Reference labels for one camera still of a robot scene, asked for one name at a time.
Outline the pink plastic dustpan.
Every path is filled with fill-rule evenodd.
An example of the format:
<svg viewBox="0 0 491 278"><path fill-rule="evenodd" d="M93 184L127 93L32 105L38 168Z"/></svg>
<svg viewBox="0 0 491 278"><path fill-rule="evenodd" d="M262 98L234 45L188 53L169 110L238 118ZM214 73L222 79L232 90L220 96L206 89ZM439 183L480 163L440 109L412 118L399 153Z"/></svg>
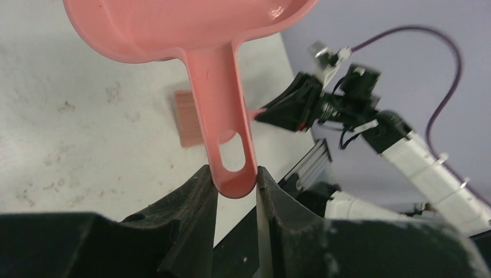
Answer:
<svg viewBox="0 0 491 278"><path fill-rule="evenodd" d="M122 63L181 60L188 72L212 180L247 196L257 160L236 53L301 20L314 1L64 1L78 35Z"/></svg>

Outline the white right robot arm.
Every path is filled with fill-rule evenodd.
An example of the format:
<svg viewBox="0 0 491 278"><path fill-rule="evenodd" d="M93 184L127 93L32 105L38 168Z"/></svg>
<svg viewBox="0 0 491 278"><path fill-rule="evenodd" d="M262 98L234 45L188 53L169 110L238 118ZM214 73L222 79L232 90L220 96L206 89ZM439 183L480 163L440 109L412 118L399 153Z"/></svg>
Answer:
<svg viewBox="0 0 491 278"><path fill-rule="evenodd" d="M301 72L255 120L294 132L306 131L316 123L341 123L342 133L362 137L459 231L468 236L490 231L489 205L445 167L444 158L430 152L399 114L376 109L379 99L372 91L379 77L375 69L352 64L336 84L341 90L336 94L325 92L316 76Z"/></svg>

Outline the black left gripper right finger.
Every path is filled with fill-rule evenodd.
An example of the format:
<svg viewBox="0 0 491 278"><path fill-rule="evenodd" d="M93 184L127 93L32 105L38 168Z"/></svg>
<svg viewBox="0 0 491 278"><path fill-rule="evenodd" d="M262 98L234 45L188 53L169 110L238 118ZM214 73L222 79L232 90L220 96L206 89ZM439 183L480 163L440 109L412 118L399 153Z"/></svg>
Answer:
<svg viewBox="0 0 491 278"><path fill-rule="evenodd" d="M257 174L260 277L488 277L471 239L437 222L328 220Z"/></svg>

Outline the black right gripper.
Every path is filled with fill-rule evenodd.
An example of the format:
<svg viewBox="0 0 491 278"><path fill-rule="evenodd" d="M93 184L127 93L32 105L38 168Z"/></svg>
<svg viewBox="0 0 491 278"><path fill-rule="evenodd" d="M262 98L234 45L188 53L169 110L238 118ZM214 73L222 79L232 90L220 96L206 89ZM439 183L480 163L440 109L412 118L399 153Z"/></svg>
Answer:
<svg viewBox="0 0 491 278"><path fill-rule="evenodd" d="M292 83L279 96L265 104L256 117L289 131L307 131L315 123L337 122L354 131L375 119L380 97L372 94L381 72L351 64L331 92L313 74L297 73Z"/></svg>

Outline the pink plastic hand brush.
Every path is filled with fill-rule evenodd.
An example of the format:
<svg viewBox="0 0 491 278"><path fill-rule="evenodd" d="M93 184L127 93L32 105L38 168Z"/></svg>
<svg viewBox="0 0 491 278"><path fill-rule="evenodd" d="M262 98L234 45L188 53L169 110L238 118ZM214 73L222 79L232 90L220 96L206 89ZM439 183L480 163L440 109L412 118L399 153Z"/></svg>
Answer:
<svg viewBox="0 0 491 278"><path fill-rule="evenodd" d="M174 92L175 115L179 139L183 148L203 145L199 118L191 90Z"/></svg>

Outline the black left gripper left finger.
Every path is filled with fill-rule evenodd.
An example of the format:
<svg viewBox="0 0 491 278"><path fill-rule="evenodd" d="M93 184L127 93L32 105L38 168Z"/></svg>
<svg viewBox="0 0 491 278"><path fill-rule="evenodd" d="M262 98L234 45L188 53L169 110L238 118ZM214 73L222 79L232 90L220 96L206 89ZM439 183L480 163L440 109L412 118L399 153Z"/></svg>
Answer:
<svg viewBox="0 0 491 278"><path fill-rule="evenodd" d="M205 165L117 222L93 212L1 215L2 277L208 277L217 191Z"/></svg>

